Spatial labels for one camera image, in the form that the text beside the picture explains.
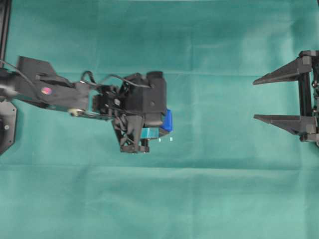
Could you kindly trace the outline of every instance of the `black cable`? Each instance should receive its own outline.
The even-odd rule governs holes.
[[[120,79],[120,80],[122,80],[122,81],[124,81],[124,82],[126,82],[126,83],[128,83],[128,84],[130,84],[130,85],[132,85],[132,86],[143,87],[143,88],[151,88],[151,86],[142,85],[142,84],[136,84],[136,83],[134,83],[134,82],[132,82],[132,81],[129,81],[129,80],[123,78],[123,77],[120,77],[120,76],[114,75],[114,74],[109,74],[109,75],[107,75],[106,77],[103,78],[102,81],[99,82],[99,84],[101,84],[102,82],[108,80],[108,79],[111,78],[111,77],[118,78],[118,79]]]
[[[37,100],[43,102],[43,99],[41,99],[41,97],[39,97],[39,94],[38,94],[38,90],[37,90],[37,87],[35,86],[35,84],[25,75],[23,74],[18,68],[16,68],[14,65],[0,59],[0,62],[6,64],[6,65],[9,65],[11,66],[12,68],[14,68],[21,76],[22,78],[27,81],[27,83],[32,87],[33,91],[34,91],[34,94],[35,94],[35,97]]]
[[[92,83],[94,83],[94,84],[96,83],[95,80],[94,80],[94,77],[93,77],[93,73],[92,73],[91,71],[85,71],[85,72],[83,72],[83,73],[82,73],[82,76],[81,76],[81,81],[85,82],[84,77],[85,77],[86,75],[89,76],[89,78],[90,78],[90,80],[91,80]]]

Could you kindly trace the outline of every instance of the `robotic arm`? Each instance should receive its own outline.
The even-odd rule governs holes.
[[[149,72],[145,77],[135,73],[104,78],[121,79],[123,83],[117,87],[97,84],[89,71],[83,73],[81,81],[71,83],[58,76],[48,62],[27,57],[19,57],[14,68],[16,72],[0,68],[0,153],[14,143],[16,108],[12,99],[74,117],[112,120],[121,152],[149,152],[149,140],[172,131],[162,72]],[[86,74],[91,82],[84,79]],[[91,91],[97,94],[88,111]]]

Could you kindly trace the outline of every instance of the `green cloth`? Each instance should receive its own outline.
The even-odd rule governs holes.
[[[13,101],[0,238],[318,238],[319,149],[253,119],[299,114],[296,82],[252,82],[310,49],[315,0],[13,0],[8,62],[164,71],[174,132],[129,155],[110,122]]]

